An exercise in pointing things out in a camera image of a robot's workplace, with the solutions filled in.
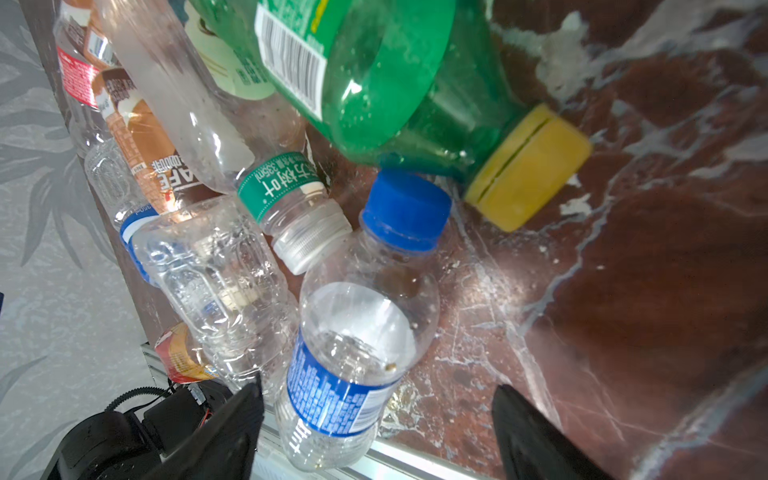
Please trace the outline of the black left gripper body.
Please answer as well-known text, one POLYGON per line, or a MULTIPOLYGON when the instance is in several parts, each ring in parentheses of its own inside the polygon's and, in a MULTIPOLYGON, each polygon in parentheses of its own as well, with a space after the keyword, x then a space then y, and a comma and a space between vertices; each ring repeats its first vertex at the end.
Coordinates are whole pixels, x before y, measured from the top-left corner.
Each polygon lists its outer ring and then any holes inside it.
POLYGON ((132 389, 75 425, 40 479, 138 479, 176 451, 232 392, 219 381, 132 389))

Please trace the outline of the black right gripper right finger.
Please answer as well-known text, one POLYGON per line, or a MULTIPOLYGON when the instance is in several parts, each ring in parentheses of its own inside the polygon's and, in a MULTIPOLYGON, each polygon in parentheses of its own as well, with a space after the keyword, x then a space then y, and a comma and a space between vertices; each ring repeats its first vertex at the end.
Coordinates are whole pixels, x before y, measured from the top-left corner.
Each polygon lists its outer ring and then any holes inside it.
POLYGON ((508 479, 610 477, 512 386, 496 388, 491 414, 508 479))

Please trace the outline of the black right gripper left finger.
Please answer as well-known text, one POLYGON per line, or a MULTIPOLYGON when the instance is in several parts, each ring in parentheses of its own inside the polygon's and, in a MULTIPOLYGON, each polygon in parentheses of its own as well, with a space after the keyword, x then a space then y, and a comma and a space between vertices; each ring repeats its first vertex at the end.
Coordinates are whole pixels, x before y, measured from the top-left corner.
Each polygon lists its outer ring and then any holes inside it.
POLYGON ((248 479, 264 422, 262 382, 243 386, 146 479, 248 479))

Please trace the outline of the tall clear ribbed bottle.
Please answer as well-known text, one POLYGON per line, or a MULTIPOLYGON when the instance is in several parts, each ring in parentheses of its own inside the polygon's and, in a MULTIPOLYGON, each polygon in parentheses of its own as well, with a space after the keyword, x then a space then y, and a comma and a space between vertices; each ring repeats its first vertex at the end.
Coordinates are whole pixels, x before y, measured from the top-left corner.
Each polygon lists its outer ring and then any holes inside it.
POLYGON ((133 236, 144 270, 234 389, 260 381, 267 403, 284 385, 298 303, 261 229, 235 196, 163 215, 133 236))

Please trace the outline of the blue label water bottle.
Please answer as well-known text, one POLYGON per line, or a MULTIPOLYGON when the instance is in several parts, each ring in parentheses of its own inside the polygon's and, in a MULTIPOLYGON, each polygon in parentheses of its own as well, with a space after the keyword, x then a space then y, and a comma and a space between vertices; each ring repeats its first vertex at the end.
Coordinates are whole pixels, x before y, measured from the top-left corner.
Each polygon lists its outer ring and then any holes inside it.
POLYGON ((451 207, 429 180, 384 169, 358 228, 305 274, 275 404, 284 453, 298 470, 360 460, 400 381, 429 349, 440 319, 435 252, 451 207))

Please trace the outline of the green soda bottle yellow cap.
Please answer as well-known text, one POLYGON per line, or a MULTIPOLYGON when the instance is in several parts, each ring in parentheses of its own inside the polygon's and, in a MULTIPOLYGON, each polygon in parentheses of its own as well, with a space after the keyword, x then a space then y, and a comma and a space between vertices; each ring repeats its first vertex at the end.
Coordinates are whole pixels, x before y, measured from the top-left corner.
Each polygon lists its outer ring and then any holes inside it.
POLYGON ((512 91, 476 1, 198 1, 206 27, 252 61, 344 157, 442 176, 511 232, 592 145, 512 91))

